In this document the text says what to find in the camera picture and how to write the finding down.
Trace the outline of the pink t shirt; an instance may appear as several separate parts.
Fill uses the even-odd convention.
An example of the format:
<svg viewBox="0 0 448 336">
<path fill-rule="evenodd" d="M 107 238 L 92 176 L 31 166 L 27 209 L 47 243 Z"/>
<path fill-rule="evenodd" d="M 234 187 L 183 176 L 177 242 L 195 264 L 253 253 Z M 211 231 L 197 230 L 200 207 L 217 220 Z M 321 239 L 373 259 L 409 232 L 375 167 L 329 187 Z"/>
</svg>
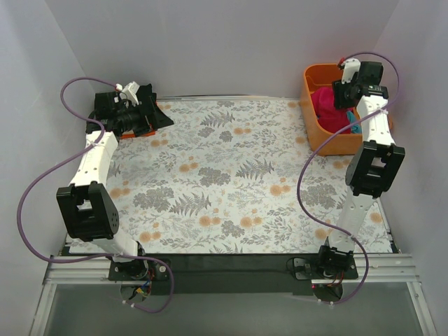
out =
<svg viewBox="0 0 448 336">
<path fill-rule="evenodd" d="M 351 123 L 352 110 L 335 108 L 331 87 L 320 87 L 311 94 L 311 102 L 319 125 L 327 132 L 335 133 Z"/>
</svg>

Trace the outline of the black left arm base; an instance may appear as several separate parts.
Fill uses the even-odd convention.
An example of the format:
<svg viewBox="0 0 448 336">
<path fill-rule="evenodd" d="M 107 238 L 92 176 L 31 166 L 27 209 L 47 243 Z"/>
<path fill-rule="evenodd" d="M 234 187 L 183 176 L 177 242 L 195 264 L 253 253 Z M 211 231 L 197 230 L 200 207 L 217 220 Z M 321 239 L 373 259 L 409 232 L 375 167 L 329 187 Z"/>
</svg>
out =
<svg viewBox="0 0 448 336">
<path fill-rule="evenodd" d="M 153 284 L 168 281 L 169 275 L 166 266 L 154 261 L 111 261 L 107 279 L 114 282 L 130 281 L 130 285 L 121 285 L 120 294 L 124 300 L 141 303 L 151 295 Z"/>
</svg>

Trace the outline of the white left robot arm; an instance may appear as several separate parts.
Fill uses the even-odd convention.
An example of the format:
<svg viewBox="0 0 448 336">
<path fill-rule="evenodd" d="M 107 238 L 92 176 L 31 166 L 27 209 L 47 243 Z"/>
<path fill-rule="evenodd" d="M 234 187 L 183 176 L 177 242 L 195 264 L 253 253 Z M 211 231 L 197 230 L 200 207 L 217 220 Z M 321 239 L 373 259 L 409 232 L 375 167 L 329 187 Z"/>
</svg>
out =
<svg viewBox="0 0 448 336">
<path fill-rule="evenodd" d="M 109 167 L 122 136 L 146 136 L 173 123 L 158 107 L 150 84 L 117 84 L 112 92 L 95 95 L 86 120 L 87 151 L 69 185 L 56 194 L 70 238 L 97 245 L 119 263 L 142 254 L 141 245 L 120 229 L 118 210 L 106 189 Z"/>
</svg>

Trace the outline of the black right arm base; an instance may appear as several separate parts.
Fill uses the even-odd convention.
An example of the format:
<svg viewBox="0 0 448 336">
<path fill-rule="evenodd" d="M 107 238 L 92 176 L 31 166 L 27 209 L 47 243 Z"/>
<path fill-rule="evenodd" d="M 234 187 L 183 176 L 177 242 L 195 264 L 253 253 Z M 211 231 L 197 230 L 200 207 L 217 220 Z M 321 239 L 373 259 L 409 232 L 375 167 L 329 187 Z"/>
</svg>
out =
<svg viewBox="0 0 448 336">
<path fill-rule="evenodd" d="M 326 244 L 318 253 L 288 259 L 286 271 L 296 280 L 323 280 L 323 283 L 312 284 L 311 290 L 318 300 L 328 303 L 342 299 L 343 280 L 358 278 L 353 251 L 342 252 Z"/>
</svg>

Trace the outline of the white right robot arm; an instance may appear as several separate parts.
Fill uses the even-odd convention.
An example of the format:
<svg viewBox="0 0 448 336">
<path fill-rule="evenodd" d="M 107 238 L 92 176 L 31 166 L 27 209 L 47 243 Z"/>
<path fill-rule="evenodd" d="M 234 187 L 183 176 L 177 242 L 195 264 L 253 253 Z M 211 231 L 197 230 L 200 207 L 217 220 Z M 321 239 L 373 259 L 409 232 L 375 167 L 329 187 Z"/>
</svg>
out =
<svg viewBox="0 0 448 336">
<path fill-rule="evenodd" d="M 318 252 L 318 268 L 325 278 L 354 268 L 354 237 L 375 200 L 390 189 L 405 158 L 405 149 L 395 144 L 389 128 L 389 93 L 380 84 L 382 63 L 350 58 L 340 68 L 341 80 L 332 83 L 335 107 L 356 109 L 363 142 L 346 171 L 347 194 L 337 227 Z"/>
</svg>

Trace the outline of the folded orange t shirt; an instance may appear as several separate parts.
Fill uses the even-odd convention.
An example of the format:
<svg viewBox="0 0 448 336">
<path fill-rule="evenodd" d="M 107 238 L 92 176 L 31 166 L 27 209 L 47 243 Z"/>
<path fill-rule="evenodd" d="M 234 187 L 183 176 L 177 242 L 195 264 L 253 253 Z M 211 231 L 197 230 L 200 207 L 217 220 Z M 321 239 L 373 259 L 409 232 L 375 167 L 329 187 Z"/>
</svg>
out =
<svg viewBox="0 0 448 336">
<path fill-rule="evenodd" d="M 142 134 L 135 134 L 134 132 L 128 131 L 128 132 L 123 133 L 120 138 L 121 139 L 132 139 L 132 138 L 136 138 L 136 137 L 150 137 L 150 136 L 155 135 L 155 133 L 156 133 L 156 131 L 142 133 Z"/>
</svg>

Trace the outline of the teal t shirt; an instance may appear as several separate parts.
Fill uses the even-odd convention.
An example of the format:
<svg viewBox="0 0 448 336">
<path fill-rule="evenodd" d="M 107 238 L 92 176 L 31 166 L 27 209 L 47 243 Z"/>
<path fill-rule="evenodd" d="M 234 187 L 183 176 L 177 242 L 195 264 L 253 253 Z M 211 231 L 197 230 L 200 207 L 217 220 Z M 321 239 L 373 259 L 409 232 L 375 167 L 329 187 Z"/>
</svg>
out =
<svg viewBox="0 0 448 336">
<path fill-rule="evenodd" d="M 354 112 L 352 110 L 347 110 L 346 111 L 346 116 L 347 119 L 349 121 L 349 124 L 352 125 L 350 128 L 350 133 L 351 134 L 361 134 L 362 133 L 362 128 L 359 124 L 355 124 L 355 122 L 357 121 Z"/>
</svg>

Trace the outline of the orange plastic basket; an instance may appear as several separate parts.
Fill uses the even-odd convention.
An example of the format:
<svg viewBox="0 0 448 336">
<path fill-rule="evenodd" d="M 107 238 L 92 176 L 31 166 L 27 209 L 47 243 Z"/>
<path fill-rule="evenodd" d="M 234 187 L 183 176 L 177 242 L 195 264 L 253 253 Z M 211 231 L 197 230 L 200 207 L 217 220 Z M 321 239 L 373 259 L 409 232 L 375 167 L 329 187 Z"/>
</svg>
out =
<svg viewBox="0 0 448 336">
<path fill-rule="evenodd" d="M 395 143 L 391 136 L 387 107 L 389 92 L 384 87 L 384 97 L 362 97 L 356 107 L 338 108 L 351 109 L 357 119 L 355 124 L 362 128 L 361 134 L 351 134 L 352 125 L 347 125 L 335 133 L 329 133 L 318 123 L 311 94 L 322 87 L 332 87 L 333 81 L 342 77 L 342 70 L 337 64 L 315 64 L 304 71 L 304 87 L 300 102 L 302 116 L 309 145 L 320 156 L 354 155 L 365 141 L 375 141 L 382 146 Z"/>
</svg>

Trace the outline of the floral patterned table mat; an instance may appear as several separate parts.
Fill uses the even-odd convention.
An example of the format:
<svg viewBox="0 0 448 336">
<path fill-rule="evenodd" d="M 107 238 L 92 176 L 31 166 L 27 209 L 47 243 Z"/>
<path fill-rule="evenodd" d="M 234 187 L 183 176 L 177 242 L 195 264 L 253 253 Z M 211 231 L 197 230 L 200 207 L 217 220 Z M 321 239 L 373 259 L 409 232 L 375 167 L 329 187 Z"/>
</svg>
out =
<svg viewBox="0 0 448 336">
<path fill-rule="evenodd" d="M 162 101 L 174 125 L 122 140 L 106 187 L 149 253 L 314 253 L 342 210 L 347 156 L 310 158 L 291 100 Z"/>
</svg>

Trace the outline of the aluminium frame rail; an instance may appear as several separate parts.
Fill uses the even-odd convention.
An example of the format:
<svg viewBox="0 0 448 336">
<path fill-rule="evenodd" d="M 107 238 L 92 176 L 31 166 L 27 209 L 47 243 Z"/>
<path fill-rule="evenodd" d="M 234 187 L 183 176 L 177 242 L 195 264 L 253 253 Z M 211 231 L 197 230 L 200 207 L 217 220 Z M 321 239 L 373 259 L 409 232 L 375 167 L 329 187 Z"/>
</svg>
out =
<svg viewBox="0 0 448 336">
<path fill-rule="evenodd" d="M 436 335 L 413 259 L 357 255 L 339 283 L 308 255 L 165 254 L 144 309 L 138 281 L 108 259 L 72 255 L 45 274 L 32 335 Z"/>
</svg>

